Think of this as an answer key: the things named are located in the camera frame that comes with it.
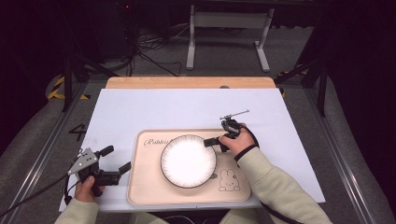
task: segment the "metal frame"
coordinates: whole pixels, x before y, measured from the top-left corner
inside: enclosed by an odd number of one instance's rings
[[[84,92],[84,89],[86,86],[87,86],[87,83],[78,83],[77,87],[75,89],[73,98],[77,99]],[[63,129],[64,125],[66,124],[67,119],[71,115],[71,113],[77,103],[78,103],[77,100],[72,101],[70,107],[64,113],[62,113],[61,116],[58,118],[58,120],[55,124],[55,127],[49,136],[49,139],[47,140],[46,144],[41,149],[40,154],[38,155],[37,159],[35,160],[34,165],[30,169],[25,180],[23,181],[23,183],[20,187],[20,190],[18,191],[17,195],[15,196],[15,199],[12,202],[10,207],[12,207],[14,204],[26,199],[27,197],[29,197],[31,195],[31,193],[35,187],[35,184],[37,183],[38,179],[40,178],[41,174],[43,173],[44,168],[47,165],[47,162],[50,160],[50,155],[52,154],[52,152],[55,149],[55,145],[59,139],[61,130]],[[1,224],[15,223],[19,214],[21,213],[21,210],[23,207],[24,207],[24,204],[15,208],[9,214],[4,216],[0,223]]]
[[[356,210],[356,213],[358,214],[361,223],[375,224],[376,221],[369,210],[367,202],[363,197],[361,188],[359,187],[358,182],[356,181],[356,178],[353,175],[349,164],[347,163],[347,160],[345,159],[339,149],[339,146],[337,145],[328,121],[326,120],[326,118],[323,118],[320,115],[320,112],[317,109],[317,99],[314,91],[312,89],[304,89],[304,91],[309,104],[311,104],[312,109],[315,111],[315,117],[318,121],[318,124],[326,135],[332,159],[335,163],[335,166],[337,167],[338,173],[340,174],[341,179],[346,187],[346,192],[349,195],[350,201],[352,201],[352,204]]]
[[[271,20],[274,16],[274,9],[268,13],[223,13],[223,12],[196,12],[195,6],[191,6],[190,14],[190,43],[187,54],[187,70],[194,67],[195,57],[195,27],[228,27],[228,28],[250,28],[262,29],[262,38],[255,41],[255,48],[259,55],[260,64],[263,72],[269,72],[270,67],[265,57],[264,46]]]

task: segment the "hand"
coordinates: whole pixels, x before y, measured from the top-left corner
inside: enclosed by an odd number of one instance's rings
[[[219,141],[226,147],[228,147],[234,156],[238,155],[245,148],[255,144],[253,137],[244,128],[241,128],[241,131],[237,138],[232,139],[226,136],[221,136],[219,137]]]
[[[84,183],[78,182],[76,184],[75,198],[82,203],[94,203],[95,196],[91,190],[93,184],[95,183],[95,178],[93,176],[88,176]],[[105,187],[99,187],[99,190],[103,191]]]

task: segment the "table leg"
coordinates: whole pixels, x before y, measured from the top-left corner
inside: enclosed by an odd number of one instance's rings
[[[194,55],[195,55],[195,37],[194,37],[194,29],[195,29],[195,6],[191,6],[191,14],[190,14],[190,44],[189,44],[189,52],[187,54],[187,70],[192,70],[194,68]]]
[[[271,20],[274,15],[274,9],[271,8],[268,10],[267,17],[265,18],[264,26],[262,28],[262,39],[259,41],[255,41],[255,46],[257,50],[257,54],[259,55],[260,64],[262,65],[263,72],[269,72],[270,66],[267,62],[267,58],[265,57],[264,50],[262,49],[264,46],[265,39],[267,38],[268,30],[271,25]]]

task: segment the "yellow tape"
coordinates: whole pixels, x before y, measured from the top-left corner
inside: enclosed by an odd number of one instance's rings
[[[49,93],[49,96],[47,97],[48,99],[56,98],[56,99],[61,99],[64,100],[65,96],[64,94],[59,94],[58,90],[62,86],[62,83],[64,83],[64,77],[59,77],[58,80],[56,81],[55,85],[52,88],[52,91]],[[91,99],[90,95],[81,95],[79,97],[80,100],[89,100]]]

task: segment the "wooden board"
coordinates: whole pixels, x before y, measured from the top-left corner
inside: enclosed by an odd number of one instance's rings
[[[275,88],[270,77],[111,77],[107,89],[262,89]]]

